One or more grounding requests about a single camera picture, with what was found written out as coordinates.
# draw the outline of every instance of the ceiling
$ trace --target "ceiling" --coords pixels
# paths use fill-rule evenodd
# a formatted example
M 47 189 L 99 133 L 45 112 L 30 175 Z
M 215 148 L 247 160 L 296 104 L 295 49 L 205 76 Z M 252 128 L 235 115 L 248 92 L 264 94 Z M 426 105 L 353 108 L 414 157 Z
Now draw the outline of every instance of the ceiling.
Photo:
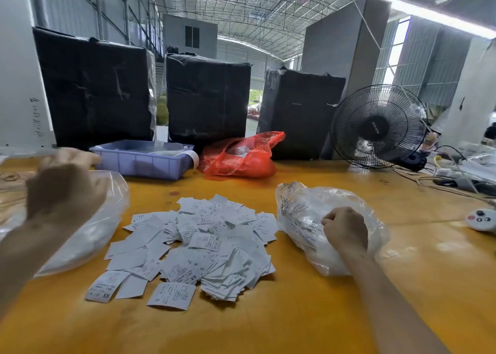
M 159 11 L 218 24 L 219 35 L 285 60 L 301 53 L 305 28 L 352 0 L 156 0 Z

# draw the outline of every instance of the hand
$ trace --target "hand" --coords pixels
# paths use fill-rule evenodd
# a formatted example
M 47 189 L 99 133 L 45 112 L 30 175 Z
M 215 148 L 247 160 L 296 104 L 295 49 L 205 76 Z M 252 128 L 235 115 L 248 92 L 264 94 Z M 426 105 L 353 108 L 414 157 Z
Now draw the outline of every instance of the hand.
M 327 240 L 338 251 L 366 251 L 369 233 L 361 214 L 351 207 L 335 208 L 323 219 Z
M 94 153 L 60 148 L 40 162 L 38 173 L 26 182 L 27 222 L 64 227 L 70 237 L 102 206 L 108 179 L 91 180 L 89 167 L 100 161 Z

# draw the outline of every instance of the pile of tags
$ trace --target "pile of tags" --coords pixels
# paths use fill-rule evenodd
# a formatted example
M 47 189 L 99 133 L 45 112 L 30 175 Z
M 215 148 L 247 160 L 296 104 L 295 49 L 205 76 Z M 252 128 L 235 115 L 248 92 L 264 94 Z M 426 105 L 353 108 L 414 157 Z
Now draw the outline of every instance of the pile of tags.
M 245 288 L 275 272 L 264 247 L 276 240 L 273 214 L 257 214 L 219 195 L 177 202 L 178 212 L 133 216 L 124 227 L 131 235 L 110 244 L 107 271 L 91 285 L 87 300 L 106 303 L 119 286 L 115 299 L 142 296 L 160 273 L 167 282 L 158 285 L 147 305 L 186 310 L 199 281 L 212 299 L 235 302 Z M 171 249 L 175 241 L 182 246 Z

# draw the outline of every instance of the red plastic bag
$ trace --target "red plastic bag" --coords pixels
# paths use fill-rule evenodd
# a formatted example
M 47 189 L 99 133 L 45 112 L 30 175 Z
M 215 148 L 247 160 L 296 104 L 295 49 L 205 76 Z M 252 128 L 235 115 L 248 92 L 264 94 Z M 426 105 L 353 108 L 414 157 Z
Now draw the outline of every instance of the red plastic bag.
M 204 174 L 250 178 L 274 175 L 271 149 L 285 137 L 284 132 L 271 131 L 218 141 L 203 148 L 198 170 Z

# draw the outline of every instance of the plastic crate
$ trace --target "plastic crate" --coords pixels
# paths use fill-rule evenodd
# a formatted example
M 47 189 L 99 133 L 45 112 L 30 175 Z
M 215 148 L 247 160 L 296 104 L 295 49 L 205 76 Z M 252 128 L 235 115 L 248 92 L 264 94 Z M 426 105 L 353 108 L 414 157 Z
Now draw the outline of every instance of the plastic crate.
M 147 152 L 181 150 L 184 147 L 193 150 L 193 145 L 143 140 L 114 141 L 90 150 L 102 157 L 102 163 L 95 165 L 97 170 L 117 171 L 126 176 L 178 180 L 193 163 L 189 155 L 171 157 Z

